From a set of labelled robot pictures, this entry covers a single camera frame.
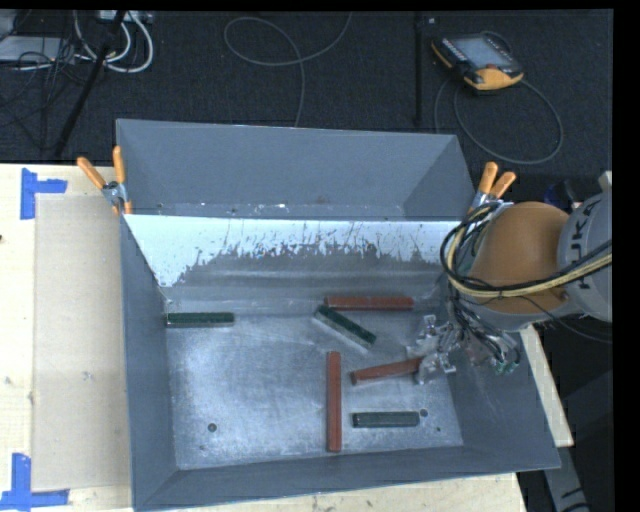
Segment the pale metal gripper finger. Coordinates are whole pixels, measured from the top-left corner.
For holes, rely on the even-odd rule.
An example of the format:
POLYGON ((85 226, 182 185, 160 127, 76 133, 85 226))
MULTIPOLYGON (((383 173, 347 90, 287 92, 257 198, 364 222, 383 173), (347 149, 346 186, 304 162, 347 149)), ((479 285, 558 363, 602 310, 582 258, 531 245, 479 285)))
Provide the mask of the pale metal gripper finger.
POLYGON ((457 368, 452 363, 448 353, 435 352, 421 359, 418 370, 414 375, 414 382, 418 385, 425 385, 434 379, 452 375, 456 372, 457 368))
POLYGON ((407 356, 426 356, 435 352, 441 338, 442 326, 433 314, 424 315, 418 327, 415 340, 406 347, 407 356))

